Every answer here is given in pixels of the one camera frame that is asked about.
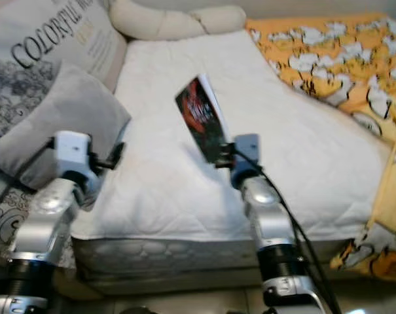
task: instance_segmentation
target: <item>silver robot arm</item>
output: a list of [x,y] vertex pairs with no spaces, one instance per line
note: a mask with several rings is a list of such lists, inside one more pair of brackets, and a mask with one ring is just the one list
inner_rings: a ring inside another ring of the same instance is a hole
[[268,313],[325,313],[276,191],[262,177],[245,179],[240,190],[259,259],[263,299],[272,308]]
[[85,195],[99,188],[100,168],[114,169],[123,149],[121,143],[110,160],[99,161],[88,135],[60,131],[54,139],[58,178],[36,193],[10,248],[7,274],[0,278],[0,314],[46,313],[71,223]]
[[[245,154],[253,165],[237,152]],[[263,300],[278,314],[325,314],[325,306],[306,271],[299,253],[291,219],[281,198],[255,165],[259,161],[259,138],[240,135],[226,145],[216,167],[229,167],[232,186],[242,194],[244,213],[250,221],[259,268]]]

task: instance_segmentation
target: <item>yellow blanket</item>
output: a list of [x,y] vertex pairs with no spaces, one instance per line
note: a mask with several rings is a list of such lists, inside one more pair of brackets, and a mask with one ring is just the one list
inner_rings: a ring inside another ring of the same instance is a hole
[[279,78],[392,145],[372,216],[332,268],[396,280],[396,21],[383,14],[248,20]]

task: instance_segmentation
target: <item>black cable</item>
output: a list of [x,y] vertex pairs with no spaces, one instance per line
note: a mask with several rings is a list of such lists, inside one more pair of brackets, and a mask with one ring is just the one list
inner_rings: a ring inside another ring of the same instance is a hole
[[301,233],[301,236],[304,238],[304,240],[305,240],[305,242],[307,244],[307,248],[308,248],[308,251],[310,252],[310,256],[313,259],[314,266],[315,266],[316,270],[318,271],[320,279],[322,280],[323,286],[325,288],[326,295],[323,295],[323,297],[325,298],[326,302],[328,303],[328,305],[329,305],[330,309],[333,311],[333,313],[342,314],[342,311],[340,310],[340,307],[338,305],[336,296],[335,296],[335,294],[334,294],[334,292],[333,292],[333,290],[332,290],[332,288],[330,286],[329,280],[326,278],[326,276],[324,274],[324,271],[321,268],[320,262],[318,260],[318,257],[316,255],[315,251],[314,251],[314,248],[312,247],[311,241],[308,239],[308,237],[305,234],[304,230],[302,229],[301,225],[298,223],[298,221],[296,220],[296,218],[294,217],[292,212],[289,210],[289,208],[288,208],[288,206],[287,206],[287,204],[285,202],[285,199],[282,197],[282,195],[279,192],[278,188],[276,188],[274,183],[263,172],[261,166],[256,164],[253,160],[251,160],[249,157],[247,157],[244,153],[240,152],[236,148],[234,149],[234,153],[237,154],[238,156],[242,157],[249,164],[251,164],[260,173],[260,175],[264,178],[264,180],[276,191],[276,193],[278,193],[279,200],[280,200],[281,204],[283,205],[283,207],[285,208],[286,212],[288,213],[289,218],[291,219],[291,223],[293,225],[293,231],[294,231],[294,235],[295,235],[295,241],[297,243],[299,243],[298,234],[297,234],[297,230],[298,230]]
[[327,293],[327,291],[325,291],[325,289],[322,287],[320,281],[317,279],[317,277],[311,271],[310,265],[306,265],[305,270],[307,271],[308,276],[312,279],[312,281],[314,282],[314,285],[317,287],[320,295],[323,297],[323,299],[326,301],[326,303],[331,304],[332,301],[328,297],[329,294]]
[[54,139],[50,139],[46,142],[39,150],[35,152],[17,171],[16,175],[10,180],[10,182],[6,185],[4,190],[0,194],[0,204],[3,202],[10,189],[20,180],[20,177],[24,174],[24,172],[35,162],[36,159],[48,148],[54,144]]

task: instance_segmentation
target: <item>book cover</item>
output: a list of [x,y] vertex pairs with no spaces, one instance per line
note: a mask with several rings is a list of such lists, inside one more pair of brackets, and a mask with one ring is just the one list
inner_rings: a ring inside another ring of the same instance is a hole
[[198,75],[176,97],[176,103],[196,144],[209,163],[216,162],[228,132],[221,108],[205,75]]

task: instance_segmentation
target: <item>mattress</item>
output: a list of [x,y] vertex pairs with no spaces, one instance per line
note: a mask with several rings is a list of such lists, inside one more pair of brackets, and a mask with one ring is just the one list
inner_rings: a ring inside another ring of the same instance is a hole
[[[231,135],[261,136],[261,164],[308,236],[313,241],[356,236],[370,216],[389,147],[343,113],[280,82],[249,35],[239,31],[128,45],[115,92],[132,115],[124,134],[127,147],[91,212],[80,212],[73,223],[75,242],[97,245],[89,244],[84,258],[76,248],[77,258],[88,263],[94,253],[103,261],[120,252],[121,258],[104,268],[90,267],[139,271],[136,245],[151,241],[146,243],[160,252],[153,267],[161,263],[160,270],[170,271],[176,263],[181,268],[183,256],[165,249],[170,243],[185,241],[204,256],[218,256],[219,247],[238,256],[253,250],[240,194],[227,171],[204,162],[174,101],[198,73],[208,74]],[[171,254],[171,262],[162,252]],[[211,259],[188,256],[194,269],[210,266]],[[222,265],[215,260],[213,267]],[[240,267],[254,263],[224,260]]]
[[[342,240],[313,242],[323,264],[343,245]],[[255,245],[250,240],[74,239],[73,248],[78,270],[89,280],[166,278],[215,270],[258,269]]]

